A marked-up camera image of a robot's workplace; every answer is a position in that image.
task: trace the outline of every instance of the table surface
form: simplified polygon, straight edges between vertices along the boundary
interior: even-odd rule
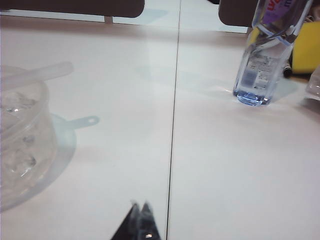
[[[74,68],[46,82],[69,132],[45,183],[1,213],[1,239],[110,239],[132,201],[150,203],[163,240],[320,238],[320,105],[306,83],[242,104],[245,29],[206,1],[146,3],[126,24],[1,16],[1,65]]]

